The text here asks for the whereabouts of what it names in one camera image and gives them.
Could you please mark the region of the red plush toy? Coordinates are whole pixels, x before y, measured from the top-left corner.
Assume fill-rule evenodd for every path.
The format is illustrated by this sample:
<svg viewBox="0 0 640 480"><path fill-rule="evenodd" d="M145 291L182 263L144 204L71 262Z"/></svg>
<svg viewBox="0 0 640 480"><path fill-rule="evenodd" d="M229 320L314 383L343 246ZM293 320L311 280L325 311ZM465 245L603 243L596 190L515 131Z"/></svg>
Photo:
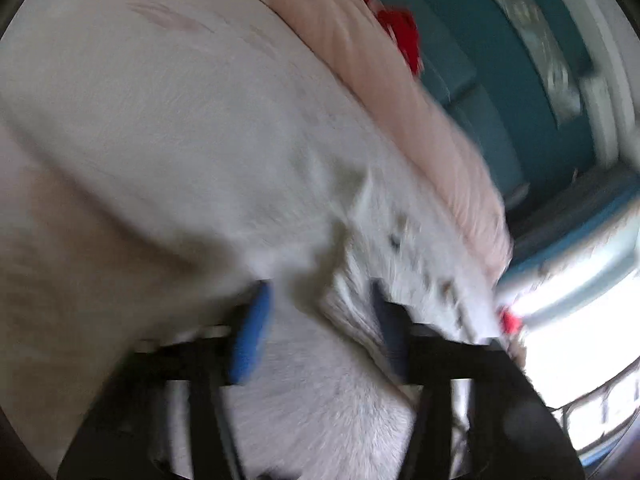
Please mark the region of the red plush toy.
<svg viewBox="0 0 640 480"><path fill-rule="evenodd" d="M413 14L405 8L386 6L381 0L363 0L378 20L378 24L392 38L414 76L424 70L420 50L420 32Z"/></svg>

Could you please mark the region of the floral wall picture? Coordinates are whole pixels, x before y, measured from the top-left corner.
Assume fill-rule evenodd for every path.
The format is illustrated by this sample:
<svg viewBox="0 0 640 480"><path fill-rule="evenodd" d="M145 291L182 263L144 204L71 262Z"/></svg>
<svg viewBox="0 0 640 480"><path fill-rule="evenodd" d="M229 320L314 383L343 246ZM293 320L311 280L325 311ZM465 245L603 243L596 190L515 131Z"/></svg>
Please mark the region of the floral wall picture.
<svg viewBox="0 0 640 480"><path fill-rule="evenodd" d="M558 126L582 114L578 84L535 0L495 0L535 65Z"/></svg>

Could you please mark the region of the floral pink bedspread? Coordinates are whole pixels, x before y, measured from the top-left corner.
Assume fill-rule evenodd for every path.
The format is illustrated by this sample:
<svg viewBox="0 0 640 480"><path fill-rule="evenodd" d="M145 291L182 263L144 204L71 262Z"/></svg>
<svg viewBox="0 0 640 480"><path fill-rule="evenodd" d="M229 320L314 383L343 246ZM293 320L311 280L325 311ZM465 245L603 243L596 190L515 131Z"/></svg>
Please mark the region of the floral pink bedspread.
<svg viewBox="0 0 640 480"><path fill-rule="evenodd" d="M1 405L29 452L57 470L134 344L273 290L270 252L368 172L427 188L465 244L261 1L26 0L1 41Z"/></svg>

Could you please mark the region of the teal upholstered headboard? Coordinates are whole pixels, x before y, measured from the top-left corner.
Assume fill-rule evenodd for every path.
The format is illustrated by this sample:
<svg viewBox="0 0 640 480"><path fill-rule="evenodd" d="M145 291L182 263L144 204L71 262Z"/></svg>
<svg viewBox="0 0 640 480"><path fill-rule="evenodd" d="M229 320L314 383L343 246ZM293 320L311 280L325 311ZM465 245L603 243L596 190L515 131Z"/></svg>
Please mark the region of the teal upholstered headboard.
<svg viewBox="0 0 640 480"><path fill-rule="evenodd" d="M521 38L495 0L381 0L414 16L422 84L476 143L513 208L532 209L596 163L589 119L558 124Z"/></svg>

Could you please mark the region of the pink fluffy pillow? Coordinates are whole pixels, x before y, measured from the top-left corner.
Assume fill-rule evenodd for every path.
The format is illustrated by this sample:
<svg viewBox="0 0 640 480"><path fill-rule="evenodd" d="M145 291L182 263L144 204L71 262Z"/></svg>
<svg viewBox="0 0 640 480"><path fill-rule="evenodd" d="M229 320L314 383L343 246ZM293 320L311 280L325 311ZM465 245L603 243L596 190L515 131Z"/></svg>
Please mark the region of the pink fluffy pillow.
<svg viewBox="0 0 640 480"><path fill-rule="evenodd" d="M260 0L431 182L491 283L512 256L503 200L476 145L424 89L366 0Z"/></svg>

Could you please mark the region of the small red item at window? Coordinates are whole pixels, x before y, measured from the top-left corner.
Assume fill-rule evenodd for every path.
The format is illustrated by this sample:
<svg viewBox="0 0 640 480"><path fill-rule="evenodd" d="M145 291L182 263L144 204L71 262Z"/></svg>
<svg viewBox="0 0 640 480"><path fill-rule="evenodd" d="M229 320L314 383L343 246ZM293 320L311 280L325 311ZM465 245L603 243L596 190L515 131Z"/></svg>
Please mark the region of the small red item at window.
<svg viewBox="0 0 640 480"><path fill-rule="evenodd" d="M500 311L500 322L503 333L510 337L518 336L523 327L523 321L515 315L509 308Z"/></svg>

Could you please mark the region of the cream knitted sweater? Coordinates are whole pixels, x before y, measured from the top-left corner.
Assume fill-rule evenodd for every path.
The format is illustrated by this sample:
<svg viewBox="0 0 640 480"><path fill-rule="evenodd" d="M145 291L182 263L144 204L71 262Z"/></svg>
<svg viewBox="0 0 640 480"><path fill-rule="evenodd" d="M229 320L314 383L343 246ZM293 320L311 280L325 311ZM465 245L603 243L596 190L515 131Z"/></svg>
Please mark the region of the cream knitted sweater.
<svg viewBox="0 0 640 480"><path fill-rule="evenodd" d="M419 323L477 344L500 335L494 292L439 200L368 172L331 217L260 265L273 311L258 367L229 391L246 472L297 479L391 479L419 391L393 376L369 287Z"/></svg>

